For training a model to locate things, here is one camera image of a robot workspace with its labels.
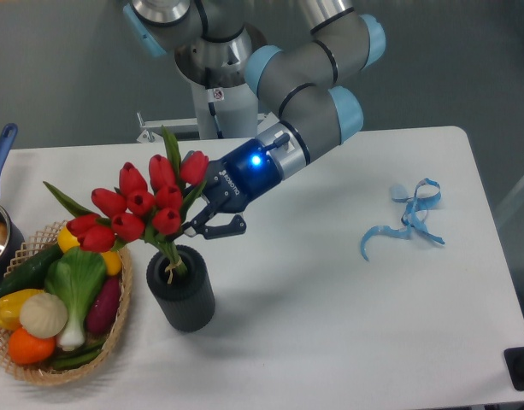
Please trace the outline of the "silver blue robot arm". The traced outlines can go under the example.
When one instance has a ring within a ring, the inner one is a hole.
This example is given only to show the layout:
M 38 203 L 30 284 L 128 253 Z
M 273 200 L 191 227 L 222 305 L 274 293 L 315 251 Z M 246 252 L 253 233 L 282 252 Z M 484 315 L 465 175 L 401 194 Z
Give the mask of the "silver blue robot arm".
M 362 129 L 344 79 L 381 58 L 386 35 L 349 1 L 303 1 L 311 40 L 283 51 L 244 17 L 242 1 L 129 1 L 123 12 L 153 56 L 190 84 L 202 139 L 242 138 L 209 164 L 206 207 L 187 236 L 241 234 L 245 208 Z

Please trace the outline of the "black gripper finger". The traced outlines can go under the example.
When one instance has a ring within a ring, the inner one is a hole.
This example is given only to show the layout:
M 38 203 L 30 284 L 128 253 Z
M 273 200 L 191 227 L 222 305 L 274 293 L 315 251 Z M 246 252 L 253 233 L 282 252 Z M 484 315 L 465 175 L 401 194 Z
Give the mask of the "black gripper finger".
M 214 216 L 209 210 L 204 209 L 189 222 L 182 226 L 183 233 L 188 237 L 201 235 L 204 239 L 219 239 L 242 235 L 246 232 L 246 222 L 240 214 L 235 214 L 225 225 L 208 225 Z

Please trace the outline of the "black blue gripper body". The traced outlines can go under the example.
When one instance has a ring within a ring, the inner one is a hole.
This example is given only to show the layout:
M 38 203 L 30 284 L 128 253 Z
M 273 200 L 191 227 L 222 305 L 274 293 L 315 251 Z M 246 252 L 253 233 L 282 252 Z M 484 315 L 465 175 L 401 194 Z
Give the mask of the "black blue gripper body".
M 216 214 L 238 214 L 282 181 L 265 146 L 250 139 L 209 162 L 203 196 Z

